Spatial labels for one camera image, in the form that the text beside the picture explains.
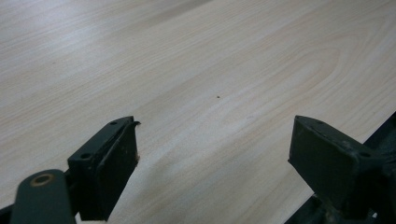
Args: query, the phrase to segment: wood grain surface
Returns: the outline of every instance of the wood grain surface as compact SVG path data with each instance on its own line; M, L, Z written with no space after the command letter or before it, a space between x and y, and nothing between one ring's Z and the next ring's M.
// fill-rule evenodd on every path
M283 223L294 116L363 142L396 110L396 1L2 1L0 74L1 207L134 115L109 223Z

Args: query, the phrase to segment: bolt hole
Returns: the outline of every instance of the bolt hole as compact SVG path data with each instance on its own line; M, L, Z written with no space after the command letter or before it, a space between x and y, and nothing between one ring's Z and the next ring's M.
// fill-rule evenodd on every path
M361 155L363 157L371 157L371 155L368 154L367 152L361 152L361 153L359 153L359 155Z
M91 156L91 153L84 153L84 154L82 154L80 157L81 157L83 160L86 160L86 159L88 159L90 156Z
M40 187L43 185L48 184L50 181L52 181L53 175L52 174L43 174L36 176L31 182L30 185L33 187Z

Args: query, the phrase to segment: black plastic part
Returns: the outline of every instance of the black plastic part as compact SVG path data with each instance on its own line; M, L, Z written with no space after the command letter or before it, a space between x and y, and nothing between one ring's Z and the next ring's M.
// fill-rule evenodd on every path
M109 122L69 159L73 210L82 220L108 220L138 163L133 117Z
M64 173L47 170L24 179L18 187L10 223L76 223Z
M303 119L305 121L310 120L314 121L317 124L324 124L322 121L309 119L304 117L296 117L294 132L292 139L297 137L297 133L302 132L302 129L308 129L306 123L303 125L299 125L299 121L297 120ZM321 134L322 140L327 141L328 134L322 132ZM312 224L322 224L322 223L339 223L339 224L384 224L384 223L396 223L396 113L393 114L375 133L370 136L370 138L364 143L366 147L370 148L371 154L365 154L366 151L359 151L359 147L353 148L356 153L361 154L367 159L381 160L381 168L374 169L372 172L363 173L360 178L353 179L352 181L356 181L356 184L365 185L365 190L367 194L361 195L361 202L364 202L367 206L370 207L369 213L366 215L365 219L360 219L360 217L349 217L346 219L345 211L335 210L332 207L332 201L323 200L326 197L320 197L320 200L317 195L312 196L305 204L293 214L292 217L286 222L287 224L299 224L299 223L312 223ZM319 161L326 160L328 154L325 150L328 148L322 147L317 148L318 151L321 151L321 155L323 158L320 158ZM300 153L304 150L294 150L294 153ZM310 160L311 156L306 155L306 162L312 162ZM315 169L320 170L320 162L316 162ZM366 167L373 165L373 161L370 160L360 160L358 163L359 167ZM333 167L328 167L329 172L333 172L333 176L329 175L328 178L334 178L337 176L342 176L343 172L338 172L338 174L334 171ZM366 205L361 210L361 217L363 217L363 213L366 211Z
M0 223L9 223L11 220L13 204L0 209Z
M290 163L311 189L345 218L366 218L383 157L332 126L297 116Z

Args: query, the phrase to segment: wooden table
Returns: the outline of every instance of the wooden table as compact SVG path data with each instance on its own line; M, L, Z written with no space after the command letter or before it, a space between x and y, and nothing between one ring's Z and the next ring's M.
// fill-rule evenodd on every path
M109 223L282 223L312 193L296 114L363 142L396 110L396 1L2 1L0 22L1 207L134 115Z

